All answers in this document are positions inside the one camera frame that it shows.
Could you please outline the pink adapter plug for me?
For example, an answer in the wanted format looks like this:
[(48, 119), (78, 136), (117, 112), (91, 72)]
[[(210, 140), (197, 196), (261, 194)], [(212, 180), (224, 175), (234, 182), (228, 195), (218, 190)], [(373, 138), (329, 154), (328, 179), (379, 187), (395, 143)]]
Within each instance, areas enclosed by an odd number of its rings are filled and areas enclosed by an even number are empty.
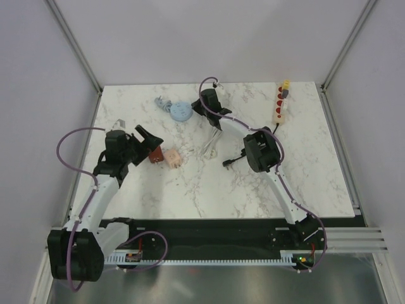
[(182, 164), (182, 158), (176, 149), (165, 151), (163, 157), (171, 169), (179, 168)]

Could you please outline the black plug with cable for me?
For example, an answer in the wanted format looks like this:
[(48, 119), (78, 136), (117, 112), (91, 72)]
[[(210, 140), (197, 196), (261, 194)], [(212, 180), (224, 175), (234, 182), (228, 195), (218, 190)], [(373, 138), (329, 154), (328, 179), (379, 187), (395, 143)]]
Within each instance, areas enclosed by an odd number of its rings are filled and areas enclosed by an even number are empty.
[(241, 151), (240, 156), (236, 157), (236, 158), (232, 158), (232, 159), (228, 159), (222, 162), (223, 167), (228, 167), (231, 164), (233, 164), (234, 162), (242, 159), (243, 157), (246, 156), (246, 152), (244, 150)]

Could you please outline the beige red power strip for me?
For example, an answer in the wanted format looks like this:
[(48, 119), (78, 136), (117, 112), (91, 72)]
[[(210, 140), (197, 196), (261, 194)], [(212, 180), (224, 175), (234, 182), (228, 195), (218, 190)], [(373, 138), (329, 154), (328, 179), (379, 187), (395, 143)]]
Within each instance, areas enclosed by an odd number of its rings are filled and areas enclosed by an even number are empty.
[(285, 117), (286, 117), (287, 108), (288, 108), (287, 98), (289, 96), (288, 95), (286, 98), (282, 98), (282, 84), (283, 83), (281, 83), (277, 89), (275, 107), (274, 107), (274, 112), (273, 112), (273, 123), (279, 124), (279, 125), (282, 125), (285, 122)]

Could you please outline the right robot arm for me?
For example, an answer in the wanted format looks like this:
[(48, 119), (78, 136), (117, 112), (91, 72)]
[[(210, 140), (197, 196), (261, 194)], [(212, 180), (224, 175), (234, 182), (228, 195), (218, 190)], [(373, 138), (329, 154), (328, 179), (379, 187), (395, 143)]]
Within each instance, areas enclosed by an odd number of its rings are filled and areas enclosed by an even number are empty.
[(244, 144), (244, 154), (250, 168), (262, 175), (282, 207), (286, 222), (292, 227), (291, 245), (305, 249), (318, 232), (319, 223), (294, 197), (293, 191), (282, 170), (284, 151), (271, 130), (267, 127), (250, 129), (245, 123), (231, 116), (231, 111), (221, 106), (214, 89), (199, 93), (199, 99), (192, 103), (192, 109), (207, 118), (211, 126), (232, 134)]

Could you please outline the dark red carp adapter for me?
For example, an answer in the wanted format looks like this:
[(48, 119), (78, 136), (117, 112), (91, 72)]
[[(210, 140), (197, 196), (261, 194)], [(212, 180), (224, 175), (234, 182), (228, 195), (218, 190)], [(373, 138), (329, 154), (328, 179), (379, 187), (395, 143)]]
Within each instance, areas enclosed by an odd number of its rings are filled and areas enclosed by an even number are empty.
[(161, 149), (161, 146), (158, 146), (154, 151), (150, 152), (149, 154), (149, 161), (151, 163), (159, 163), (159, 162), (163, 162), (164, 156), (163, 156), (163, 152)]

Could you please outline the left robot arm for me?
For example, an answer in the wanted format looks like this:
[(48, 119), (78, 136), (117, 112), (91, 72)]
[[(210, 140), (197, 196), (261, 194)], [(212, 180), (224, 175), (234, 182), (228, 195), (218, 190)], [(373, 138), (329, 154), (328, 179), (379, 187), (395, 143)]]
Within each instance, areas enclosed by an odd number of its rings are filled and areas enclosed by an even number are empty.
[(141, 125), (136, 131), (143, 140), (122, 129), (105, 133), (101, 151), (92, 172), (76, 169), (92, 179), (78, 212), (60, 229), (52, 229), (47, 237), (51, 274), (55, 279), (96, 282), (103, 271), (105, 258), (117, 247), (132, 249), (139, 242), (137, 231), (123, 222), (110, 222), (101, 227), (105, 211), (120, 190), (129, 165), (138, 166), (163, 143)]

